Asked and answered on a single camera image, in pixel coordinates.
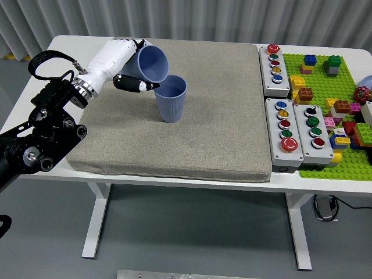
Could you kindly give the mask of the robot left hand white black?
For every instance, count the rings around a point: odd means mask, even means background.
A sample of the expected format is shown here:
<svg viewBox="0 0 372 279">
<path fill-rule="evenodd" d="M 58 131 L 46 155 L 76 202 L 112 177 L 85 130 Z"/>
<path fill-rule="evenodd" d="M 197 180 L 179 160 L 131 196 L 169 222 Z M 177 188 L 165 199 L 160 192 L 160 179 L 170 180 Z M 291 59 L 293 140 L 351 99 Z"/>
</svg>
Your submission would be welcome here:
<svg viewBox="0 0 372 279">
<path fill-rule="evenodd" d="M 108 81 L 124 91 L 150 91 L 160 86 L 168 73 L 167 56 L 157 46 L 145 39 L 115 38 L 105 43 L 73 85 L 90 99 L 96 98 Z"/>
</svg>

